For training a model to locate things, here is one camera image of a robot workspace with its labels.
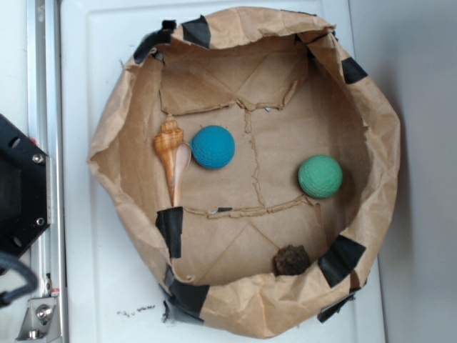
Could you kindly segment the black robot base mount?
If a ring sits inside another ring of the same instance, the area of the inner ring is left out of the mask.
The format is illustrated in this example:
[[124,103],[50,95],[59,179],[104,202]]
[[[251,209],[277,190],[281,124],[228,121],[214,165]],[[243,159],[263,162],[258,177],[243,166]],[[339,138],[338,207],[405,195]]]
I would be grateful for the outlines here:
[[21,257],[49,226],[47,155],[1,116],[1,251]]

